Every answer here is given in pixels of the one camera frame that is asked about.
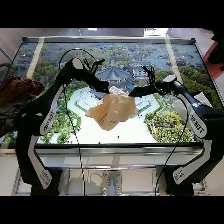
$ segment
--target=metal bracket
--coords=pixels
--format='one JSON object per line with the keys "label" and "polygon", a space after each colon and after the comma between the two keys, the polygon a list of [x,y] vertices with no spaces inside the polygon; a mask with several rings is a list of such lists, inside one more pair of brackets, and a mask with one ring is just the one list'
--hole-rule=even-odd
{"label": "metal bracket", "polygon": [[102,189],[104,196],[120,196],[122,192],[121,171],[103,171]]}

